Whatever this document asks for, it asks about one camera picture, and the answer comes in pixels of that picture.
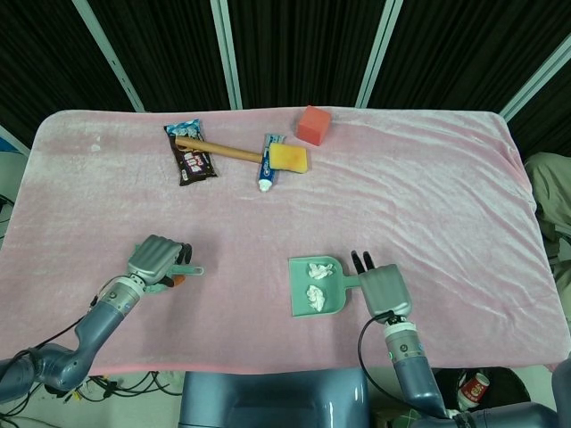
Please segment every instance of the black curtain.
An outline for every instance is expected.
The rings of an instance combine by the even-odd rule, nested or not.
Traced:
[[[383,9],[379,0],[229,0],[246,109],[354,106]]]
[[[0,124],[25,145],[56,111],[132,111],[70,0],[3,0],[0,22]]]
[[[571,32],[571,2],[405,0],[368,106],[499,112]]]
[[[571,62],[509,121],[524,157],[537,152],[571,156]]]
[[[89,0],[148,111],[229,109],[209,0]]]

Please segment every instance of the yellow sponge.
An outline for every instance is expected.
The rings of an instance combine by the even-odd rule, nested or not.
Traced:
[[[269,167],[299,173],[307,172],[307,151],[297,145],[270,144]]]

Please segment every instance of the red block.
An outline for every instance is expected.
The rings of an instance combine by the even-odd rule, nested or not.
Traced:
[[[321,145],[330,123],[330,113],[308,105],[297,124],[295,136],[308,143]]]

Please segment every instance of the sponge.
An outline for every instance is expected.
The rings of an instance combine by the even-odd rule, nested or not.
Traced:
[[[269,167],[299,173],[307,172],[307,151],[297,145],[270,144]]]
[[[331,114],[309,105],[297,124],[297,136],[300,140],[321,145],[331,123]]]

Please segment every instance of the pink blanket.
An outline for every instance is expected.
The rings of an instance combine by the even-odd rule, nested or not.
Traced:
[[[488,112],[331,108],[325,143],[296,140],[302,109],[134,114],[64,111],[40,127],[0,252],[1,358],[86,312],[149,234],[194,246],[206,275],[144,297],[94,374],[269,373],[356,366],[368,319],[293,318],[288,258],[368,250],[397,263],[434,366],[558,363],[567,324],[505,122]],[[208,141],[261,151],[264,133],[307,145],[310,172],[258,190],[258,166],[212,156],[218,178],[178,186],[162,127],[203,121]],[[345,274],[354,274],[348,267]],[[75,345],[72,333],[59,342]],[[388,365],[383,332],[369,365]]]

